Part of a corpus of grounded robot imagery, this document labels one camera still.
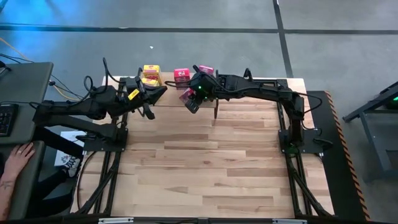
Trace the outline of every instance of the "human hand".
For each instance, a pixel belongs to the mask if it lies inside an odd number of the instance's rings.
[[[6,161],[6,165],[4,166],[4,173],[8,179],[17,179],[19,173],[26,166],[29,159],[35,153],[35,150],[32,149],[33,143],[24,144],[22,146],[16,146],[10,153]]]

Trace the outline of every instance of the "pink box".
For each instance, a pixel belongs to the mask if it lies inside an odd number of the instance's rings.
[[[174,69],[174,81],[176,82],[176,86],[178,90],[184,90],[187,88],[188,81],[189,81],[189,68],[177,68]]]
[[[194,94],[194,91],[191,88],[187,88],[184,93],[182,93],[182,95],[180,96],[180,100],[182,101],[182,103],[187,103],[189,97]]]
[[[206,72],[209,75],[212,75],[213,72],[214,72],[214,68],[207,67],[207,66],[204,66],[204,65],[199,65],[199,70],[201,70],[203,72]]]

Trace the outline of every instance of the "person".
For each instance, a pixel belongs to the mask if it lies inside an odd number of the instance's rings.
[[[16,146],[5,163],[4,173],[0,178],[0,221],[7,220],[16,180],[34,152],[33,143]],[[81,159],[71,156],[69,161],[56,173],[34,185],[26,218],[55,215],[71,205],[73,190],[60,197],[44,198],[68,178],[77,177]]]

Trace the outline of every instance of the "wrist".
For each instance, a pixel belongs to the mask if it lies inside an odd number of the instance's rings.
[[[1,176],[1,180],[3,181],[13,181],[15,182],[18,178],[18,174],[12,173],[12,172],[4,172],[3,175]]]

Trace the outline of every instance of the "shoe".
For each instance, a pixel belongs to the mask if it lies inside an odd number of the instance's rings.
[[[70,156],[69,161],[62,166],[62,170],[67,174],[69,178],[74,178],[79,173],[80,164],[80,158]]]

